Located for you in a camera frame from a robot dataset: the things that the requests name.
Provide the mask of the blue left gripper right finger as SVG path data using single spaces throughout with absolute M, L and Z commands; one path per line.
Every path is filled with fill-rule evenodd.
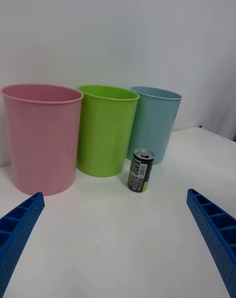
M 186 203 L 230 297 L 236 297 L 236 219 L 194 189 Z

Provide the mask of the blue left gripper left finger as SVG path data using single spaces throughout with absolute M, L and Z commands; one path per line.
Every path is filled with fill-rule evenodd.
M 44 207 L 43 194 L 38 192 L 0 219 L 0 297 Z

